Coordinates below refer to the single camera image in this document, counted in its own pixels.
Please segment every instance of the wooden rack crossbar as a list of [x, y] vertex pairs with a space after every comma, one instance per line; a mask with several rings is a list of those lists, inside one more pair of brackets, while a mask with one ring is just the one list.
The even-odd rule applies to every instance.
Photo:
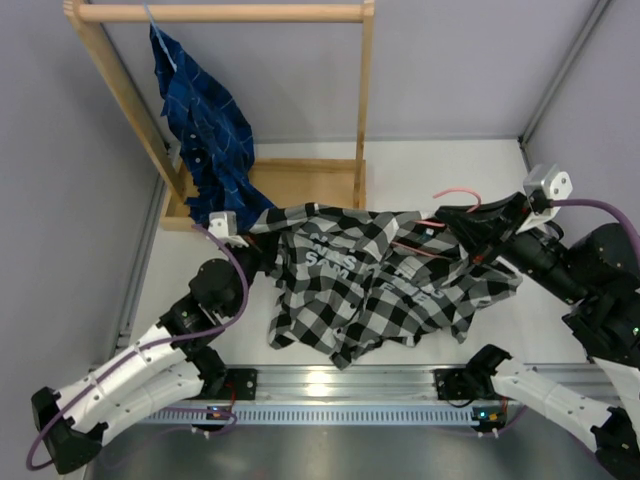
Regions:
[[[158, 23], [361, 23], [355, 159], [257, 159], [250, 177], [278, 206], [319, 202], [346, 208], [365, 207], [364, 140], [374, 0], [364, 0], [362, 5], [150, 5], [149, 9]], [[64, 0], [64, 12], [167, 184], [161, 225], [171, 230], [190, 230], [193, 222], [183, 202], [185, 197], [197, 195], [191, 175], [183, 164], [177, 170], [172, 165], [158, 126], [101, 25], [105, 22], [148, 23], [144, 7]], [[292, 182], [297, 188], [291, 188]]]
[[[150, 5], [156, 22], [178, 23], [362, 23], [364, 5]], [[148, 23], [142, 5], [92, 5], [78, 7], [84, 22]]]

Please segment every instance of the white wall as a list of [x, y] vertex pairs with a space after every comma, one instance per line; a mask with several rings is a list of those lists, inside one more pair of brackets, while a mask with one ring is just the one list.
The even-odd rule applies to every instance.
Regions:
[[[557, 163], [573, 197], [605, 200], [640, 227], [640, 2], [616, 0], [530, 142], [533, 164]], [[611, 222], [592, 209], [565, 208], [568, 240]]]
[[[229, 3], [152, 3], [183, 2]], [[515, 138], [593, 4], [377, 0], [370, 138]], [[230, 89], [258, 140], [355, 138], [359, 25], [161, 27]], [[159, 114], [148, 25], [111, 24], [108, 30], [147, 103]]]
[[0, 64], [1, 476], [56, 478], [30, 397], [104, 361], [156, 174], [62, 2], [1, 2]]
[[[265, 157], [344, 158], [354, 145], [315, 143], [259, 145]], [[469, 203], [464, 194], [434, 200], [431, 196], [452, 186], [474, 188], [483, 201], [505, 198], [522, 188], [526, 169], [515, 140], [369, 142], [367, 208], [370, 210], [429, 210], [441, 202]], [[157, 322], [160, 315], [188, 292], [198, 267], [221, 255], [202, 235], [158, 230], [142, 289], [133, 338]], [[272, 281], [258, 276], [244, 317], [214, 342], [231, 365], [323, 365], [329, 359], [302, 344], [274, 350], [267, 343], [269, 321], [277, 291]], [[584, 362], [580, 344], [560, 317], [567, 308], [529, 279], [518, 294], [478, 312], [469, 337], [459, 345], [449, 332], [423, 337], [414, 348], [387, 342], [359, 364], [464, 363], [487, 343], [494, 343], [527, 362]]]

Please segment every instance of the black and white plaid shirt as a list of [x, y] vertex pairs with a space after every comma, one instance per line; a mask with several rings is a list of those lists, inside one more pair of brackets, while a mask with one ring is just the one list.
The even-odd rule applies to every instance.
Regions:
[[414, 346], [450, 327], [464, 341], [476, 310], [514, 295], [522, 278], [500, 263], [474, 265], [449, 232], [414, 222], [426, 217], [312, 203], [263, 212], [251, 233], [280, 234], [271, 275], [283, 290], [270, 345], [299, 341], [343, 369], [387, 339]]

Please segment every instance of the gray metal surface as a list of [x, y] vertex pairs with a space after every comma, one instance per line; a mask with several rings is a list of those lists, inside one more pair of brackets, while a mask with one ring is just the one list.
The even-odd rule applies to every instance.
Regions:
[[611, 480], [566, 432], [527, 412], [498, 440], [436, 427], [238, 427], [205, 440], [137, 426], [103, 452], [129, 462], [88, 480]]
[[[344, 371], [320, 366], [258, 368], [256, 403], [292, 405], [429, 405], [438, 403], [433, 370], [447, 365], [354, 365]], [[551, 380], [596, 400], [616, 403], [602, 370], [594, 365], [536, 365]]]

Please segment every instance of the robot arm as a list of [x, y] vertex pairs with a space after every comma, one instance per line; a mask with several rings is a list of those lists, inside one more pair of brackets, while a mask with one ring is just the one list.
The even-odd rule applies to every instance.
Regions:
[[619, 224], [603, 225], [571, 248], [532, 229], [555, 215], [550, 200], [568, 194], [562, 185], [570, 185], [564, 172], [539, 167], [525, 180], [527, 196], [517, 193], [472, 214], [442, 207], [436, 217], [475, 263], [503, 257], [572, 306], [562, 320], [607, 374], [624, 408], [580, 396], [493, 345], [445, 377], [444, 388], [518, 400], [582, 441], [615, 478], [640, 478], [639, 259]]
[[90, 462], [130, 425], [172, 403], [212, 398], [227, 374], [208, 347], [224, 330], [218, 317], [237, 316], [243, 305], [240, 268], [250, 285], [264, 259], [255, 247], [234, 252], [237, 266], [209, 260], [178, 300], [134, 345], [57, 391], [44, 387], [31, 398], [36, 428], [51, 462], [66, 474]]

